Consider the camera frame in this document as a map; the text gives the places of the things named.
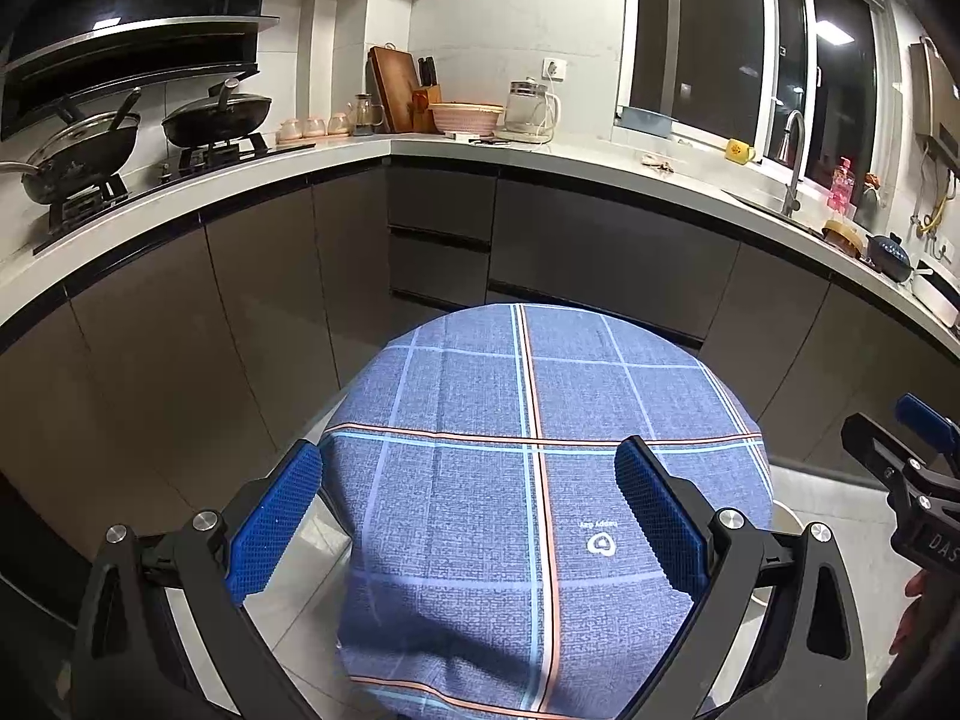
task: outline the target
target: person's hand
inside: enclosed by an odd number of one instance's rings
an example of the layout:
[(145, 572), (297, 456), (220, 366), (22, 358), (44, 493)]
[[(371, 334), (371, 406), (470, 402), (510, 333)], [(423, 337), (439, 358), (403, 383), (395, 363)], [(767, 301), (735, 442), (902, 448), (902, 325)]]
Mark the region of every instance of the person's hand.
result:
[(896, 635), (894, 636), (894, 642), (890, 645), (890, 654), (897, 655), (901, 648), (904, 646), (904, 642), (910, 637), (913, 632), (914, 625), (917, 622), (917, 613), (920, 610), (920, 597), (923, 595), (923, 591), (926, 589), (926, 578), (929, 576), (928, 570), (922, 568), (917, 575), (911, 579), (904, 588), (904, 595), (907, 598), (916, 598), (912, 604), (910, 604), (904, 616), (901, 617), (901, 624), (896, 628)]

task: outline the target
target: water heater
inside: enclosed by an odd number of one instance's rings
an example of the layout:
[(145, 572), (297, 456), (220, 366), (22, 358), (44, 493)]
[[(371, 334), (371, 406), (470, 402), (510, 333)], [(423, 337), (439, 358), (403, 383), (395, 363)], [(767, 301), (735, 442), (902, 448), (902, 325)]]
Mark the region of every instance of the water heater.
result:
[(910, 47), (913, 76), (913, 124), (931, 149), (960, 173), (960, 92), (928, 39)]

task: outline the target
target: glass kettle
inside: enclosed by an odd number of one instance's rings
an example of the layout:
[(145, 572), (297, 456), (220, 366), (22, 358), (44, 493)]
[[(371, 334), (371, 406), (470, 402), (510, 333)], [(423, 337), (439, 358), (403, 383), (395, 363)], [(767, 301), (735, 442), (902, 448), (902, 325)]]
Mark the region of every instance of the glass kettle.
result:
[(356, 103), (347, 103), (349, 122), (355, 136), (373, 135), (373, 127), (383, 124), (383, 106), (371, 102), (370, 95), (357, 95)]
[(503, 124), (496, 135), (507, 141), (547, 143), (560, 123), (560, 98), (534, 79), (510, 84)]

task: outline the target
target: tablecloth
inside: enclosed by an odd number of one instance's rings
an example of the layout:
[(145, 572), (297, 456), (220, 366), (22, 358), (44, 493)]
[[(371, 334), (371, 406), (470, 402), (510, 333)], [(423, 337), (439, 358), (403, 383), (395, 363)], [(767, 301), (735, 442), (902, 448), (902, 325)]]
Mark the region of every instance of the tablecloth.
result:
[(469, 309), (390, 343), (320, 441), (352, 532), (347, 672), (411, 717), (610, 718), (691, 602), (613, 475), (640, 435), (768, 528), (760, 429), (694, 357), (579, 309)]

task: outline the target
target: kitchen sink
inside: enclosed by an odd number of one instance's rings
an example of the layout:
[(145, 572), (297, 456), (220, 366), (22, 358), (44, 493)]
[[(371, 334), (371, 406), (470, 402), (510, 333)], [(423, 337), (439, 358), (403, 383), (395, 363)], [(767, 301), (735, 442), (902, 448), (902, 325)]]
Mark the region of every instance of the kitchen sink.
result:
[(724, 191), (726, 191), (727, 194), (729, 194), (734, 199), (742, 202), (744, 205), (749, 205), (751, 208), (754, 208), (757, 211), (765, 213), (770, 217), (778, 218), (780, 221), (783, 221), (784, 223), (787, 223), (790, 226), (797, 228), (798, 230), (803, 230), (803, 232), (805, 232), (806, 234), (813, 235), (813, 237), (821, 241), (824, 240), (824, 234), (821, 231), (814, 230), (812, 227), (808, 227), (808, 225), (800, 223), (799, 221), (795, 220), (795, 218), (786, 217), (780, 211), (776, 211), (773, 208), (769, 208), (768, 206), (763, 205), (762, 203), (758, 203), (755, 200), (747, 200), (745, 197), (741, 197), (739, 194), (735, 194), (732, 191), (727, 191), (727, 190), (724, 190)]

